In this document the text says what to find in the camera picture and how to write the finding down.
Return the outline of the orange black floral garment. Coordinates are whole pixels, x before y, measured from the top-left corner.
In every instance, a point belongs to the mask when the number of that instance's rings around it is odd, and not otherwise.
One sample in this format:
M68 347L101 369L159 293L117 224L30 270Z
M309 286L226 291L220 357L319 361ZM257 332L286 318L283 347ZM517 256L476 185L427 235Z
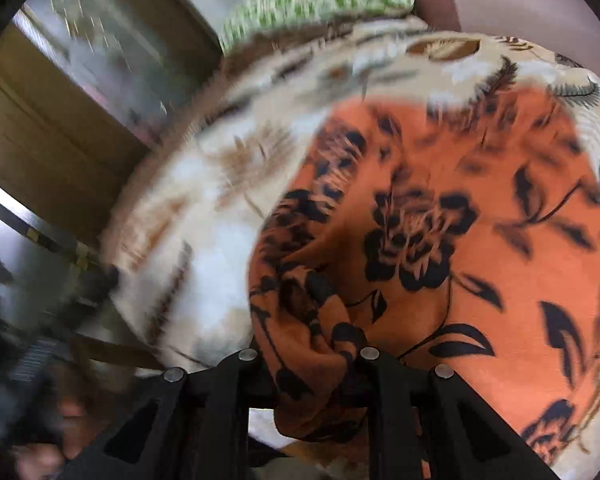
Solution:
M452 366L552 462L600 374L600 190L555 98L366 99L327 118L249 266L278 430L330 440L332 396L373 346Z

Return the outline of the beige leaf print blanket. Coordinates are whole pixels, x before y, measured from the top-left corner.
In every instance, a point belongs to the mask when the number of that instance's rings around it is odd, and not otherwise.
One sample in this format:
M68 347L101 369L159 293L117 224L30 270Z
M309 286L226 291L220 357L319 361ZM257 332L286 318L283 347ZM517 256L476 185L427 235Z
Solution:
M266 220L317 131L350 101L462 107L535 88L570 114L600 190L600 76L515 37L449 32L418 18L358 23L228 58L184 122L137 168L102 237L120 273L114 305L167 366L202 370L255 342L249 266ZM256 433L342 478L366 473L363 416L347 436ZM545 462L560 478L600 473L600 374L572 440Z

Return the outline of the brown wooden furniture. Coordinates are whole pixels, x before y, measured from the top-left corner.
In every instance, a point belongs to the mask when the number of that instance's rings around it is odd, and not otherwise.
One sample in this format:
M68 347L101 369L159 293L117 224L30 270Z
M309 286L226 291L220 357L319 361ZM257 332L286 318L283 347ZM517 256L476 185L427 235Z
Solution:
M96 245L220 56L186 0L0 0L0 187Z

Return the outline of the pink bed headboard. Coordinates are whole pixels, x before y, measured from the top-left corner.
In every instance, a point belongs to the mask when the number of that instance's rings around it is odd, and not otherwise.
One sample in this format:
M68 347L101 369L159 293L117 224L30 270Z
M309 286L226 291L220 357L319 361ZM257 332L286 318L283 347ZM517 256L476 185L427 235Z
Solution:
M600 76L600 19L585 0L415 0L428 25L529 40Z

